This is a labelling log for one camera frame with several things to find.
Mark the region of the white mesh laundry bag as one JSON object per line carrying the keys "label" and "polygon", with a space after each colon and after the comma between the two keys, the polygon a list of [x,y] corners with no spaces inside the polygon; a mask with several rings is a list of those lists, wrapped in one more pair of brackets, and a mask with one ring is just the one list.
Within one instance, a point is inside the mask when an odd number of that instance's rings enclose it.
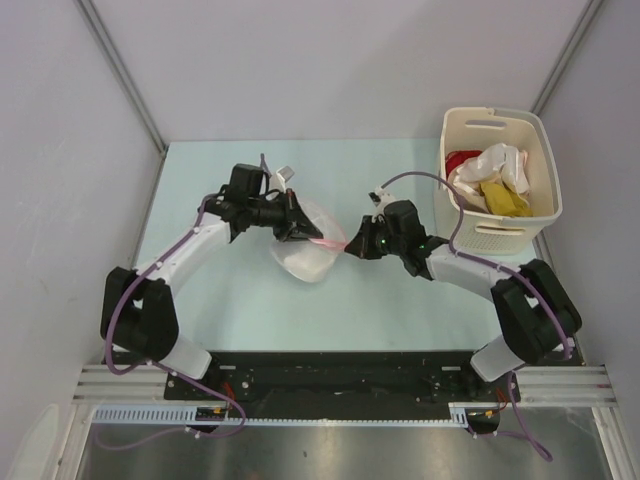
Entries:
{"label": "white mesh laundry bag", "polygon": [[295,278],[317,283],[325,278],[334,265],[347,244],[347,238],[341,225],[326,209],[308,200],[301,200],[300,204],[323,237],[286,243],[274,240],[270,253]]}

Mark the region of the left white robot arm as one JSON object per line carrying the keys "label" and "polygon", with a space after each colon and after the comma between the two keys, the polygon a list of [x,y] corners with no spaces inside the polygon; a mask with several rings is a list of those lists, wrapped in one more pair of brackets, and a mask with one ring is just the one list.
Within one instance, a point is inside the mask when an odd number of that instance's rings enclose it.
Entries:
{"label": "left white robot arm", "polygon": [[322,238],[287,185],[293,175],[290,167],[270,173],[262,165],[235,165],[229,181],[202,198],[194,223],[174,245],[141,266],[114,268],[100,326],[106,361],[119,347],[187,376],[185,385],[197,398],[214,397],[221,376],[210,368],[211,354],[181,334],[175,298],[214,252],[251,227],[271,229],[279,242]]}

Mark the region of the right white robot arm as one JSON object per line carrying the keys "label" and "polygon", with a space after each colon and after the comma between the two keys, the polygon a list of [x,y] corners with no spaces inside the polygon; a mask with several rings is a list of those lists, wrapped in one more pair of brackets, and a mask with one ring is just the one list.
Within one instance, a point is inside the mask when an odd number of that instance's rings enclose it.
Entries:
{"label": "right white robot arm", "polygon": [[497,379],[525,364],[536,364],[556,347],[569,355],[569,339],[582,318],[551,267],[534,259],[508,266],[452,247],[429,235],[409,200],[393,201],[365,215],[344,252],[362,260],[398,257],[409,275],[451,284],[493,303],[501,335],[477,350],[471,370],[461,376],[463,393],[484,401]]}

